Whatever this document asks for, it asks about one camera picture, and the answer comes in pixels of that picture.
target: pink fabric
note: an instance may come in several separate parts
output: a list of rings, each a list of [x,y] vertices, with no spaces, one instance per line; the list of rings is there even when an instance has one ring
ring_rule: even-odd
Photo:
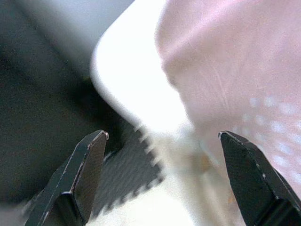
[[[226,177],[218,132],[259,146],[301,198],[301,3],[170,0],[157,47],[201,144]]]

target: pink cloth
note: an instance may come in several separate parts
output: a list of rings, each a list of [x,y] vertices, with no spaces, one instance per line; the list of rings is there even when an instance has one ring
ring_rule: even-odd
[[[230,130],[258,145],[301,198],[300,1],[170,0],[157,47],[220,173],[218,132]]]

